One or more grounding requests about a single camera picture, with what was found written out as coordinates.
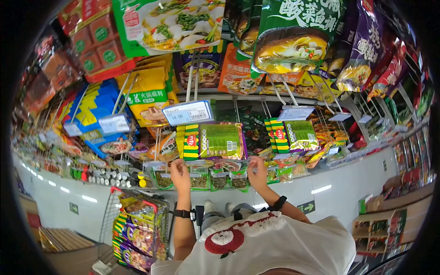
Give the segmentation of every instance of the black wrist strap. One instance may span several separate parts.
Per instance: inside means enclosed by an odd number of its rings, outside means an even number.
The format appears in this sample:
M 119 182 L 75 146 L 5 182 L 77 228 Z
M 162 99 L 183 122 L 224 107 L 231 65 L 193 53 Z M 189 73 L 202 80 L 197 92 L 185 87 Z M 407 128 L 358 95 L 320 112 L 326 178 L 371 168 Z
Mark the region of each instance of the black wrist strap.
M 174 210 L 174 216 L 181 218 L 188 218 L 191 220 L 195 220 L 195 210 L 191 209 L 191 211 L 186 210 Z
M 286 202 L 287 197 L 281 196 L 279 199 L 275 202 L 274 206 L 269 206 L 269 211 L 279 211 L 282 207 L 282 205 Z

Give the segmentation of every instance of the white sneaker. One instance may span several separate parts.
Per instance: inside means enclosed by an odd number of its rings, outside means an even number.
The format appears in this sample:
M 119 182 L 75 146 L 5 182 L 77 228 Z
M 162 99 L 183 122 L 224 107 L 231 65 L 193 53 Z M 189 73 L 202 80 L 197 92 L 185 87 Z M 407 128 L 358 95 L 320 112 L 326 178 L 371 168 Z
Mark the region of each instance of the white sneaker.
M 233 204 L 233 203 L 231 203 L 231 202 L 228 202 L 228 203 L 226 204 L 226 210 L 227 210 L 227 212 L 228 212 L 229 214 L 231 214 L 231 213 L 232 213 L 232 210 L 234 210 L 234 208 L 235 208 L 236 206 L 237 206 L 236 204 Z
M 210 200 L 206 200 L 203 206 L 205 207 L 205 213 L 217 211 L 216 205 Z

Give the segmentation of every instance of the shopping basket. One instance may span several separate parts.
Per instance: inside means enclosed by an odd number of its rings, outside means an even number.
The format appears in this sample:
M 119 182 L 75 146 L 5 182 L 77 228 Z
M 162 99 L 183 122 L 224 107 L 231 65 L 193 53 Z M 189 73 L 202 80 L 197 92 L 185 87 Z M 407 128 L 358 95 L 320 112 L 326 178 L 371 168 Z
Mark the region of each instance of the shopping basket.
M 135 197 L 136 199 L 141 200 L 143 203 L 152 208 L 152 210 L 154 211 L 154 216 L 151 220 L 153 225 L 153 241 L 151 247 L 148 250 L 148 253 L 149 255 L 151 255 L 151 262 L 154 262 L 157 259 L 166 260 L 169 248 L 169 203 L 156 197 L 153 198 L 137 190 L 121 190 L 117 187 L 110 188 L 110 195 L 103 217 L 103 223 L 99 235 L 99 242 L 107 244 L 110 247 L 112 246 L 114 221 L 119 216 L 120 209 L 122 207 L 118 198 L 121 194 Z M 98 260 L 107 265 L 109 269 L 115 268 L 116 265 L 120 263 L 118 259 L 114 256 L 113 250 L 109 249 L 108 246 L 99 247 Z M 124 265 L 122 266 L 133 271 L 134 273 L 145 274 L 140 270 L 128 268 Z

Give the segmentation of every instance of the white floor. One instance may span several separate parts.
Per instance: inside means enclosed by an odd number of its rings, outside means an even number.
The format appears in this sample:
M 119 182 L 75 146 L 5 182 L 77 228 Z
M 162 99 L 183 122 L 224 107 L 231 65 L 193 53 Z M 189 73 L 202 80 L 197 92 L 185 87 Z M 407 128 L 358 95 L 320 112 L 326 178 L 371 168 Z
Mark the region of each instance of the white floor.
M 38 204 L 41 224 L 44 227 L 71 228 L 78 233 L 99 241 L 101 224 L 110 188 L 100 185 L 86 185 L 79 181 L 62 179 L 46 172 L 28 171 L 26 164 L 14 158 L 15 166 L 28 193 Z M 307 214 L 311 222 L 330 215 L 336 215 L 351 231 L 351 222 L 358 216 L 358 200 L 367 194 L 378 195 L 382 185 L 397 175 L 397 166 L 392 148 L 364 158 L 361 161 L 330 170 L 314 176 L 307 176 L 288 183 L 276 183 L 271 188 L 287 197 L 293 205 L 315 200 L 316 210 Z M 330 189 L 312 194 L 313 190 L 331 185 Z M 176 194 L 171 191 L 163 195 L 174 205 Z M 84 199 L 93 198 L 97 202 Z M 225 212 L 227 202 L 262 205 L 263 199 L 252 188 L 248 193 L 237 190 L 216 192 L 193 192 L 193 205 L 202 205 L 204 200 L 212 200 L 220 212 Z M 78 205 L 79 215 L 69 210 L 69 202 Z

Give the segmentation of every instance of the wooden bench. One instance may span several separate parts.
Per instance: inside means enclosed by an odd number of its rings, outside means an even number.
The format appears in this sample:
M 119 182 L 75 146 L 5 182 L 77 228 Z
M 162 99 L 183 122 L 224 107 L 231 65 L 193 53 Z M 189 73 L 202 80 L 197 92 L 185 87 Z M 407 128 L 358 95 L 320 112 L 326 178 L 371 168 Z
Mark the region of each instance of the wooden bench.
M 46 252 L 67 252 L 94 246 L 95 243 L 67 228 L 39 227 L 41 246 Z

